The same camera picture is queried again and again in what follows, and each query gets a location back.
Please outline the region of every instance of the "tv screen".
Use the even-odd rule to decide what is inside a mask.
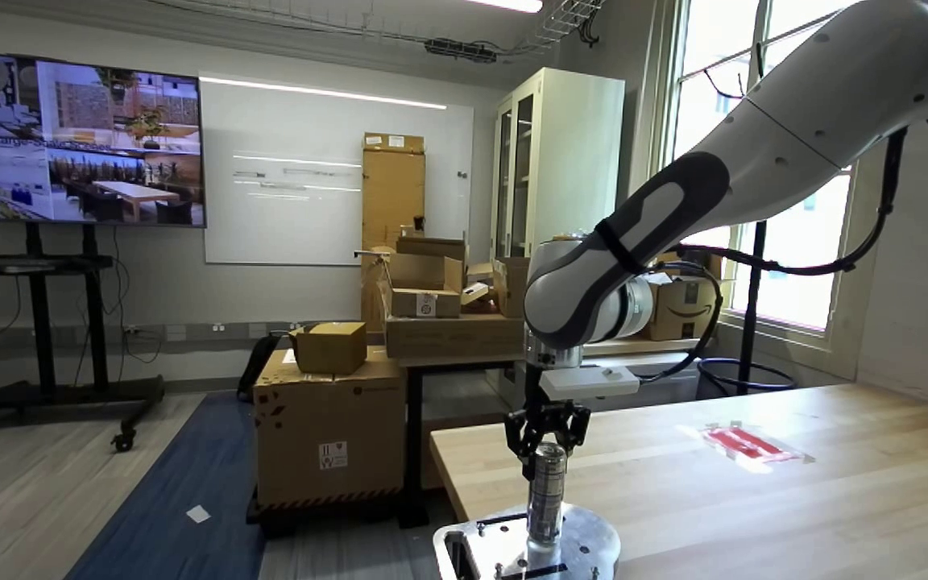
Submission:
[[[199,80],[0,53],[0,219],[208,225]]]

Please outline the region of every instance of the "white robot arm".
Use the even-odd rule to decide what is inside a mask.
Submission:
[[[928,119],[928,0],[848,7],[598,231],[536,255],[528,331],[547,349],[632,335],[646,320],[624,308],[632,273],[664,247],[712,225],[777,215],[914,119]]]

